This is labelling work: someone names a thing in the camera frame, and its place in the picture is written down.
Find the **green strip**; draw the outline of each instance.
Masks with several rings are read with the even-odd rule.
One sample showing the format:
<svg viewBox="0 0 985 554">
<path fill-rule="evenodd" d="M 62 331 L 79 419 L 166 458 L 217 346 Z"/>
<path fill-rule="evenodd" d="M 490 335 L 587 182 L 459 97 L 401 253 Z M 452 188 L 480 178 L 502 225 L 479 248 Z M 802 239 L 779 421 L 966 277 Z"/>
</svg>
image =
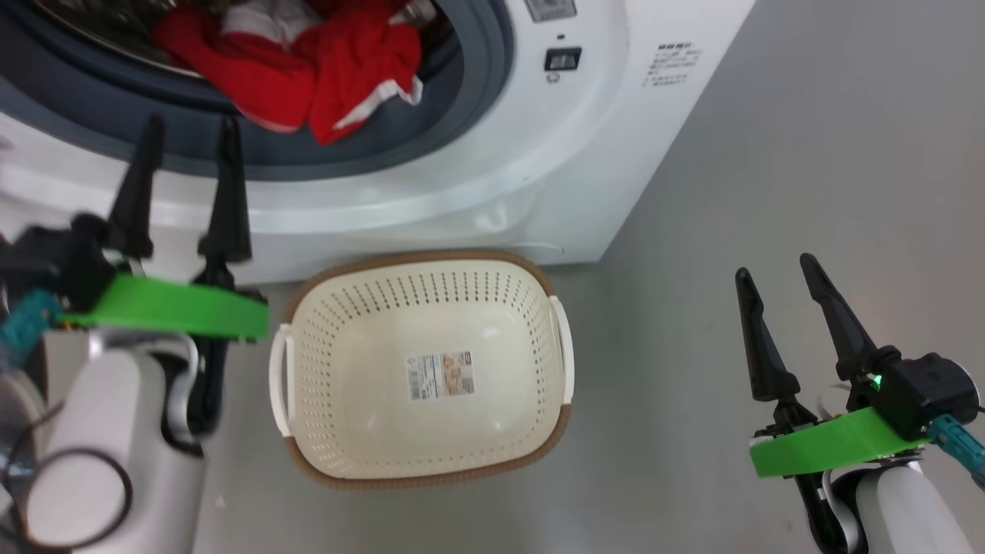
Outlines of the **green strip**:
<svg viewBox="0 0 985 554">
<path fill-rule="evenodd" d="M 749 454 L 759 477 L 778 477 L 856 465 L 928 442 L 903 440 L 875 408 L 865 408 L 760 443 L 751 447 Z"/>
<path fill-rule="evenodd" d="M 63 313 L 61 321 L 216 338 L 261 340 L 270 309 L 229 291 L 120 274 L 88 313 Z"/>
</svg>

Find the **basket handle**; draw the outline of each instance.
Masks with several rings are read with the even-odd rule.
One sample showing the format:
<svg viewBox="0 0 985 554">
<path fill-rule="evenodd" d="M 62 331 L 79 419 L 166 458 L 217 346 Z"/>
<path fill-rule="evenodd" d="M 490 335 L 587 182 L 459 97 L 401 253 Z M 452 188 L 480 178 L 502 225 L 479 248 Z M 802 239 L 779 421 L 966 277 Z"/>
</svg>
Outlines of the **basket handle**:
<svg viewBox="0 0 985 554">
<path fill-rule="evenodd" d="M 285 352 L 288 355 L 287 406 L 284 404 L 284 385 L 281 379 Z M 295 416 L 295 339 L 291 336 L 291 326 L 286 323 L 282 323 L 277 329 L 274 343 L 270 347 L 270 407 L 274 411 L 277 429 L 284 437 L 290 437 L 289 423 Z"/>
<path fill-rule="evenodd" d="M 567 313 L 558 297 L 551 297 L 551 306 L 558 318 L 558 333 L 560 334 L 560 354 L 564 368 L 564 404 L 570 404 L 574 396 L 574 343 L 571 341 L 571 325 L 567 322 Z"/>
</svg>

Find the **washing machine door opening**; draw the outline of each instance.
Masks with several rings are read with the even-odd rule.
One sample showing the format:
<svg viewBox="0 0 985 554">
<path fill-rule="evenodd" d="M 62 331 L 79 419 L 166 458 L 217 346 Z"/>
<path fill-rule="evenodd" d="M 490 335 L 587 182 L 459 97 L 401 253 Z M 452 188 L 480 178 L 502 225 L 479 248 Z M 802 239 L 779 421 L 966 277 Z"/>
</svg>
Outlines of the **washing machine door opening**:
<svg viewBox="0 0 985 554">
<path fill-rule="evenodd" d="M 61 6 L 61 16 L 38 3 Z M 148 5 L 161 2 L 142 0 Z M 277 134 L 241 121 L 246 176 L 327 179 L 370 173 L 430 154 L 490 109 L 509 75 L 513 34 L 503 0 L 435 0 L 448 25 L 422 31 L 418 105 L 383 104 L 364 128 L 320 146 L 305 128 Z M 217 1 L 216 4 L 228 4 Z M 0 6 L 0 111 L 61 140 L 127 160 L 146 121 L 167 125 L 164 169 L 214 176 L 215 144 L 231 101 L 193 72 L 168 67 L 152 45 L 70 25 L 64 3 L 10 0 Z"/>
</svg>

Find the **white plastic basket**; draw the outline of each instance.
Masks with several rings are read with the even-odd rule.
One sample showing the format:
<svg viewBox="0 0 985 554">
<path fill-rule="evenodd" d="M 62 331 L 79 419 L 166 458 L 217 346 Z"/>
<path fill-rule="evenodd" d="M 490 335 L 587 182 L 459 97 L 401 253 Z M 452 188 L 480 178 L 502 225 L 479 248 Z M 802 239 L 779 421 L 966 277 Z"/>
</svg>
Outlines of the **white plastic basket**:
<svg viewBox="0 0 985 554">
<path fill-rule="evenodd" d="M 517 256 L 411 254 L 332 270 L 286 320 L 271 353 L 274 417 L 295 462 L 326 485 L 500 473 L 544 456 L 566 426 L 567 318 Z"/>
</svg>

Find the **teal connector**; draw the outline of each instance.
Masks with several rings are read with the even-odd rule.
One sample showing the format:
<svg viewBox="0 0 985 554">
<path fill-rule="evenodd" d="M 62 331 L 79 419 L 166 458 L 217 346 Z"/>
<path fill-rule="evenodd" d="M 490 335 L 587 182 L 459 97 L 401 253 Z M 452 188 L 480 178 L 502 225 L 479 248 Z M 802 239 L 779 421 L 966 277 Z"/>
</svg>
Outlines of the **teal connector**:
<svg viewBox="0 0 985 554">
<path fill-rule="evenodd" d="M 44 331 L 61 317 L 62 307 L 51 293 L 28 293 L 0 325 L 0 373 L 23 369 Z"/>
<path fill-rule="evenodd" d="M 927 437 L 932 443 L 961 463 L 971 478 L 985 491 L 985 447 L 964 426 L 950 415 L 943 415 L 930 423 Z"/>
</svg>

